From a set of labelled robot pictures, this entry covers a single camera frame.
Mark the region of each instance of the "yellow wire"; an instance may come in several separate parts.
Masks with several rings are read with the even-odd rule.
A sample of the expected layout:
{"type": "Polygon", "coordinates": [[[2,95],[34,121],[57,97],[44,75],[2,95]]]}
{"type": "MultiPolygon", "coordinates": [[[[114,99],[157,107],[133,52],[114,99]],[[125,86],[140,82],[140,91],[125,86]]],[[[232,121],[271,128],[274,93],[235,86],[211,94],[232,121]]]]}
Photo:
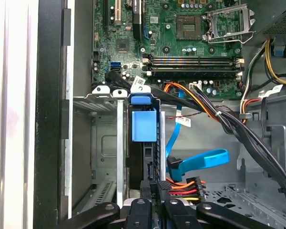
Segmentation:
{"type": "Polygon", "coordinates": [[[274,72],[274,70],[272,68],[271,60],[270,60],[270,43],[271,43],[271,41],[269,40],[266,44],[266,47],[265,47],[265,59],[266,59],[267,67],[268,67],[269,72],[273,78],[275,78],[281,84],[286,84],[286,80],[282,80],[279,77],[277,77],[276,73],[274,72]]]}
{"type": "Polygon", "coordinates": [[[188,197],[188,198],[183,198],[184,200],[188,200],[188,201],[191,201],[191,200],[199,200],[199,198],[194,198],[194,197],[188,197]]]}

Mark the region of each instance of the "black cable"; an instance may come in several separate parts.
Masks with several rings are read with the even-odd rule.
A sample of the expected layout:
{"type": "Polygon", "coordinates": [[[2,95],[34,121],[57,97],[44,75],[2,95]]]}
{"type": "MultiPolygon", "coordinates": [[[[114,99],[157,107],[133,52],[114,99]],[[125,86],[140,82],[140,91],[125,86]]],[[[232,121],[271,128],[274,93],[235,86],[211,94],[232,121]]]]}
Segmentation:
{"type": "Polygon", "coordinates": [[[261,103],[261,126],[262,126],[262,137],[264,139],[265,131],[266,131],[266,121],[267,121],[267,97],[262,99],[261,103]]]}
{"type": "Polygon", "coordinates": [[[247,92],[247,94],[245,95],[245,99],[247,98],[250,90],[251,90],[251,87],[252,87],[252,75],[253,75],[253,70],[256,66],[256,63],[259,61],[259,59],[262,57],[262,55],[265,53],[265,48],[263,48],[263,50],[259,53],[259,55],[257,56],[257,58],[254,60],[254,62],[252,63],[252,67],[249,69],[249,90],[247,92]]]}

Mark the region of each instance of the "expansion slot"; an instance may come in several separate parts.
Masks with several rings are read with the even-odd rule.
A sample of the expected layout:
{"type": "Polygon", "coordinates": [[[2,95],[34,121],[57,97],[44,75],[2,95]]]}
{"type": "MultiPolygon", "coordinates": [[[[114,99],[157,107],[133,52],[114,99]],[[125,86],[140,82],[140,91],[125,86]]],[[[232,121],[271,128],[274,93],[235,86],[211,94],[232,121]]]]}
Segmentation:
{"type": "Polygon", "coordinates": [[[121,25],[122,24],[122,7],[121,7],[121,1],[122,0],[115,0],[115,24],[116,25],[121,25]]]}
{"type": "Polygon", "coordinates": [[[103,5],[103,29],[108,35],[108,20],[109,20],[109,0],[104,0],[103,5]]]}
{"type": "Polygon", "coordinates": [[[155,78],[196,77],[237,78],[242,73],[242,59],[235,57],[153,57],[143,55],[143,70],[155,78]]]}

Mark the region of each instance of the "barcode sticker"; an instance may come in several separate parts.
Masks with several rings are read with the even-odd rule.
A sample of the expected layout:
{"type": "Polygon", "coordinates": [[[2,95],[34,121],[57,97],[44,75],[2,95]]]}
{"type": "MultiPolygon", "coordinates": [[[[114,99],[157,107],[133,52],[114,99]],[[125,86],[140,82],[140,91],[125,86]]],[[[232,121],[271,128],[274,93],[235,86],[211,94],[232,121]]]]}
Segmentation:
{"type": "Polygon", "coordinates": [[[191,120],[189,118],[186,118],[186,117],[176,118],[176,123],[180,123],[181,125],[191,127],[191,120]]]}
{"type": "Polygon", "coordinates": [[[132,87],[130,90],[134,89],[134,88],[138,88],[139,86],[142,86],[144,85],[145,83],[145,79],[141,78],[140,76],[136,76],[134,81],[133,81],[133,84],[132,84],[132,87]]]}

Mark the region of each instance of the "pcie slot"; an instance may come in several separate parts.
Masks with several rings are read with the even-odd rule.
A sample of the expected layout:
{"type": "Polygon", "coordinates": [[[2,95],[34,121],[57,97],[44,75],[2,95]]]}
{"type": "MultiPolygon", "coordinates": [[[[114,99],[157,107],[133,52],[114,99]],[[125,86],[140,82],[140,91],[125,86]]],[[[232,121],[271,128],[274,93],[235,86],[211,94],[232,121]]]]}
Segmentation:
{"type": "Polygon", "coordinates": [[[116,25],[121,25],[122,21],[121,21],[121,1],[122,0],[115,0],[115,24],[116,25]]]}
{"type": "Polygon", "coordinates": [[[104,0],[103,4],[103,29],[108,34],[108,20],[109,20],[109,0],[104,0]]]}

